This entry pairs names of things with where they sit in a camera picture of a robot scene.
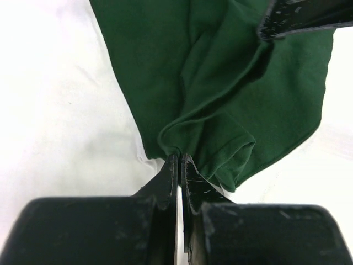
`black plastic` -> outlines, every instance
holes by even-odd
[[[258,34],[271,40],[346,26],[353,26],[353,0],[271,0]]]

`green shirt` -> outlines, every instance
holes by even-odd
[[[233,192],[319,126],[333,30],[261,41],[260,0],[90,2],[148,158]]]

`green cloth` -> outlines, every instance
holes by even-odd
[[[233,192],[318,127],[332,30],[261,41],[261,0],[90,2],[148,158]]]

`white backdrop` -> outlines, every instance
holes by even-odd
[[[1,250],[30,200],[131,195],[162,161],[146,160],[88,0],[0,0],[0,5]],[[352,47],[353,28],[337,30],[319,130],[228,194],[239,203],[322,205],[351,251]],[[179,253],[178,263],[186,260]]]

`robotic claw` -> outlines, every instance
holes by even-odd
[[[353,25],[352,0],[276,0],[259,27],[269,41]],[[353,265],[337,224],[314,205],[238,205],[171,155],[131,197],[43,198],[23,210],[0,265],[176,264],[178,184],[189,264]]]

